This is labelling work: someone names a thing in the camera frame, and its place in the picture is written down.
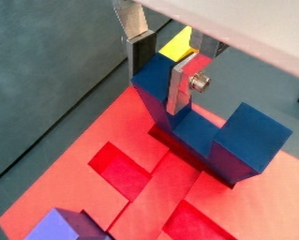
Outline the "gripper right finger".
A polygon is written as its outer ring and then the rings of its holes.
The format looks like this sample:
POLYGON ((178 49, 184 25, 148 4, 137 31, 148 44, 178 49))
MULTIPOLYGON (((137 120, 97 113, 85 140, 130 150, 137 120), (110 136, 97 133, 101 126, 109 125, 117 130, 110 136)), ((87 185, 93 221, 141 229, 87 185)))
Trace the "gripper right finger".
POLYGON ((189 53, 172 70, 168 112, 177 115, 190 104, 192 91, 202 93, 210 86, 205 68, 229 45, 200 31, 190 34, 189 53))

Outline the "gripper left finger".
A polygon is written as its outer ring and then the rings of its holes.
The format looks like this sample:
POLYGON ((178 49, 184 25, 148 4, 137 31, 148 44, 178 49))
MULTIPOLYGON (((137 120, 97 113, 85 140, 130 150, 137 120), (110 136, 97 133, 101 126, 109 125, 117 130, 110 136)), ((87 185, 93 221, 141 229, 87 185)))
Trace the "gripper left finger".
POLYGON ((130 76, 134 77, 156 54, 157 33, 150 30, 143 7, 133 0, 113 0, 127 37, 130 76))

